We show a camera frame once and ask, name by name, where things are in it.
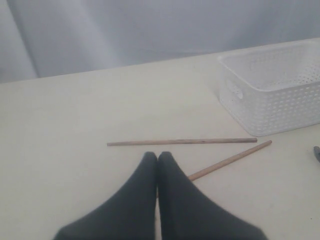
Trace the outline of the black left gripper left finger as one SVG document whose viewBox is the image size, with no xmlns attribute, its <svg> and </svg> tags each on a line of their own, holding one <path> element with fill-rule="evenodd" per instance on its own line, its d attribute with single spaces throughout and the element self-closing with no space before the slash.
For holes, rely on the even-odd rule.
<svg viewBox="0 0 320 240">
<path fill-rule="evenodd" d="M 126 183 L 105 203 L 62 227 L 56 240 L 153 240 L 157 156 L 146 152 Z"/>
</svg>

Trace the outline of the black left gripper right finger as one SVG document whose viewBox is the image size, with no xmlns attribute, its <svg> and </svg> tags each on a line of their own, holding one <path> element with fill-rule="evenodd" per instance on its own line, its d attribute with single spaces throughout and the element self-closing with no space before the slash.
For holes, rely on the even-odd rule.
<svg viewBox="0 0 320 240">
<path fill-rule="evenodd" d="M 264 232 L 229 213 L 204 195 L 173 155 L 157 163 L 161 237 L 164 240 L 265 240 Z"/>
</svg>

